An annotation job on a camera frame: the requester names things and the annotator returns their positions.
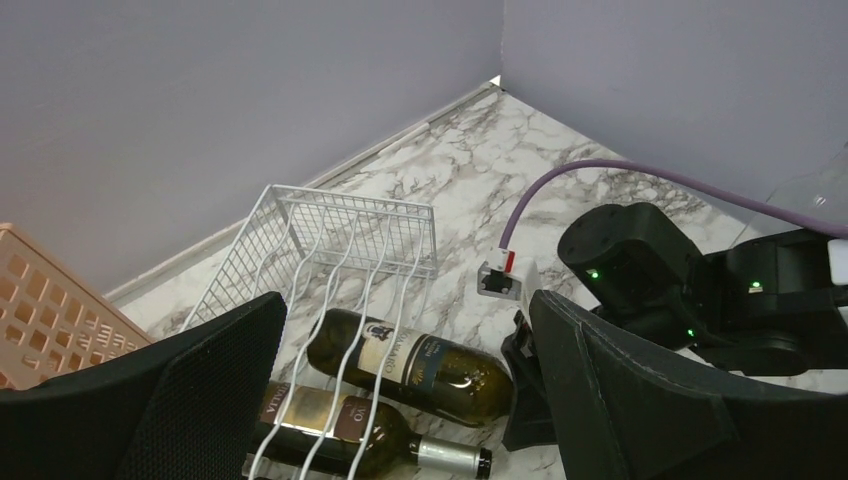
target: white marble surface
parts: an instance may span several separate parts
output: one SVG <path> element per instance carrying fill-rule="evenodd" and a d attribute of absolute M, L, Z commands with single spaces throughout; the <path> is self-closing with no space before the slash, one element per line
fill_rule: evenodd
<path fill-rule="evenodd" d="M 412 144 L 374 161 L 332 190 L 433 205 L 440 275 L 431 286 L 426 308 L 414 322 L 415 326 L 500 356 L 500 344 L 513 329 L 516 307 L 478 296 L 477 268 L 486 252 L 497 243 L 513 206 L 530 183 L 556 165 L 598 157 L 618 156 L 509 95 L 496 92 L 437 123 Z M 743 228 L 737 220 L 665 181 L 637 173 L 594 169 L 559 178 L 544 188 L 526 210 L 511 248 L 535 256 L 546 288 L 576 299 L 584 306 L 593 306 L 592 296 L 556 258 L 559 236 L 578 216 L 597 205 L 636 201 L 651 201 L 660 206 L 705 253 L 727 248 Z M 224 255 L 223 251 L 212 254 L 124 305 L 122 310 L 157 338 L 173 333 Z M 361 273 L 348 275 L 334 306 L 353 306 L 362 281 Z M 392 287 L 392 281 L 379 285 L 369 302 L 369 312 L 376 316 L 386 312 Z M 412 283 L 405 312 L 417 310 L 423 291 L 423 281 Z M 290 316 L 279 362 L 284 368 L 275 375 L 277 378 L 290 373 L 290 360 L 296 347 L 305 340 L 311 323 L 308 318 L 320 308 L 321 299 L 323 286 L 320 282 L 310 284 Z M 823 384 L 818 372 L 802 377 L 806 380 L 772 381 L 818 390 L 845 389 L 841 381 Z M 494 479 L 565 477 L 556 447 L 506 452 L 500 446 L 504 421 L 490 428 L 472 430 L 408 408 L 404 413 L 413 429 L 420 433 L 494 450 Z M 274 467 L 266 473 L 271 478 L 288 478 L 291 471 Z M 412 468 L 399 471 L 392 478 L 413 476 L 450 478 Z"/>

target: transparent plastic object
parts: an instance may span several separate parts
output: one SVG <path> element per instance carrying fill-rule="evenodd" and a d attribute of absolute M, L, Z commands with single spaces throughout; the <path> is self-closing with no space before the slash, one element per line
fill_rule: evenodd
<path fill-rule="evenodd" d="M 777 187 L 766 203 L 818 220 L 848 225 L 848 144 L 819 172 L 793 178 Z M 733 245 L 796 228 L 757 214 Z"/>

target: wine label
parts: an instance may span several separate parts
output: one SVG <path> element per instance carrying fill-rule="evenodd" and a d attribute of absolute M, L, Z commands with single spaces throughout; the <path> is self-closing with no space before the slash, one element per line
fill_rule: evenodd
<path fill-rule="evenodd" d="M 289 393 L 289 384 L 274 384 L 270 397 L 262 404 L 259 420 L 273 424 L 277 412 L 282 408 Z M 283 418 L 282 426 L 294 428 L 310 435 L 321 435 L 333 404 L 333 392 L 310 387 L 297 387 L 292 396 L 291 405 Z M 340 395 L 327 435 L 349 442 L 359 442 L 365 433 L 368 416 L 371 414 L 371 401 Z"/>
<path fill-rule="evenodd" d="M 416 330 L 401 329 L 395 344 L 391 345 L 394 330 L 394 326 L 385 322 L 366 323 L 362 340 L 354 352 L 357 367 L 376 375 L 388 351 L 383 378 L 431 392 L 448 343 Z"/>

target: white wire basket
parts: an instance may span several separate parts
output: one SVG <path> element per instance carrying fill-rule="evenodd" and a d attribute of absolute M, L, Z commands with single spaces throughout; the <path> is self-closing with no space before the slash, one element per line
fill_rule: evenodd
<path fill-rule="evenodd" d="M 287 346 L 281 348 L 280 356 L 285 349 L 290 349 L 285 352 L 290 356 L 291 349 L 296 347 L 288 345 L 286 333 L 297 324 L 311 326 L 316 321 L 323 322 L 327 308 L 336 306 L 333 300 L 345 276 L 356 275 L 364 280 L 359 300 L 353 307 L 363 317 L 366 313 L 372 315 L 368 308 L 375 279 L 385 281 L 387 277 L 393 277 L 394 290 L 388 310 L 396 312 L 396 316 L 384 319 L 403 327 L 420 317 L 430 282 L 437 274 L 435 224 L 431 206 L 270 185 L 256 202 L 218 272 L 186 317 L 180 331 L 211 320 L 260 294 L 278 291 L 289 309 L 281 341 L 281 345 Z M 406 298 L 413 279 L 425 282 L 423 298 Z M 417 314 L 409 314 L 411 308 L 407 308 L 404 313 L 405 303 L 411 303 L 412 300 L 417 304 Z M 316 301 L 317 310 L 299 308 L 301 304 L 312 302 L 314 305 Z M 283 408 L 277 414 L 278 424 L 290 405 L 294 385 L 303 382 L 303 371 L 307 364 L 303 357 L 311 340 L 310 336 L 297 348 L 294 364 L 286 373 L 287 378 L 284 380 L 291 383 L 292 387 Z M 332 389 L 336 397 L 342 388 L 339 376 L 337 374 L 334 381 L 331 379 L 324 385 L 325 389 Z M 362 448 L 348 478 L 353 478 L 356 465 L 364 452 L 367 435 L 374 421 L 380 383 L 381 374 L 378 374 L 372 397 L 371 418 L 365 430 L 366 438 L 362 441 Z M 332 402 L 333 408 L 336 404 L 336 401 Z M 299 473 L 296 471 L 292 478 L 306 478 L 311 459 L 331 427 L 328 421 L 324 431 L 316 437 L 305 468 Z M 268 439 L 275 432 L 276 429 L 272 430 Z M 259 463 L 260 457 L 257 455 L 249 472 L 250 478 L 257 474 Z"/>

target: bottle neck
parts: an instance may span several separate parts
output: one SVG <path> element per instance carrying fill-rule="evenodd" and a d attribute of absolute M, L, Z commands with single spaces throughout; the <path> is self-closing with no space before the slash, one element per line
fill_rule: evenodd
<path fill-rule="evenodd" d="M 492 452 L 485 448 L 415 434 L 409 450 L 422 468 L 478 479 L 487 479 L 491 474 Z"/>

